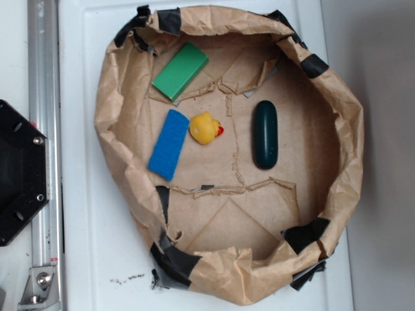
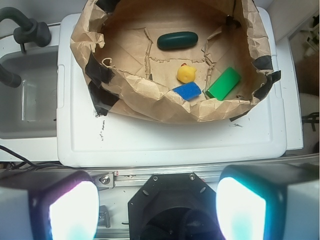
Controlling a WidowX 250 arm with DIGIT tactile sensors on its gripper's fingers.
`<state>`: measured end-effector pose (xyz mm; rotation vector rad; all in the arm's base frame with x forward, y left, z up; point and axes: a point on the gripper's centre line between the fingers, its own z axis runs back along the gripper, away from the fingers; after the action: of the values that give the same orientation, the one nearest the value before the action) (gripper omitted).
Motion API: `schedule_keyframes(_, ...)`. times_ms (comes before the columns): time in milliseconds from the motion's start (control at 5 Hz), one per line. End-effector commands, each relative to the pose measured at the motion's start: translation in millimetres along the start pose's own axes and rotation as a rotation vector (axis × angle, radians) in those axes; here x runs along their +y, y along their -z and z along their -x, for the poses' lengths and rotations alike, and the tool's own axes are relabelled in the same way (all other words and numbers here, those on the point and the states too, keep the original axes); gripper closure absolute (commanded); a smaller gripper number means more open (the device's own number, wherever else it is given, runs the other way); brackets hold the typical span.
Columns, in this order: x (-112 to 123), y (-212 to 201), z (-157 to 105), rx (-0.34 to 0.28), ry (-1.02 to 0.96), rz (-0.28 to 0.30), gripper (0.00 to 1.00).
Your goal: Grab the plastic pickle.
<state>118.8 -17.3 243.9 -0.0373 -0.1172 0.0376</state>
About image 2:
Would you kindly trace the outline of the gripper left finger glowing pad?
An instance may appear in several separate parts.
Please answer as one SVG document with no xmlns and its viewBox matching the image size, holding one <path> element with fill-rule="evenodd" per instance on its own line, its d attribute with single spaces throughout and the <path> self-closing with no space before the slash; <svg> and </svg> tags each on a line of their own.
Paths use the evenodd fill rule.
<svg viewBox="0 0 320 240">
<path fill-rule="evenodd" d="M 92 240 L 99 193 L 83 170 L 1 171 L 2 240 Z"/>
</svg>

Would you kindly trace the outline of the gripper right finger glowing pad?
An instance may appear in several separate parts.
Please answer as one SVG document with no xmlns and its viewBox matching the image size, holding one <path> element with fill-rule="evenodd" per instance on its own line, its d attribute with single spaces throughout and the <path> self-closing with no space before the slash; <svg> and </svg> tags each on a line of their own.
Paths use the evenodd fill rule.
<svg viewBox="0 0 320 240">
<path fill-rule="evenodd" d="M 320 168 L 228 165 L 216 188 L 216 214 L 227 240 L 318 240 Z"/>
</svg>

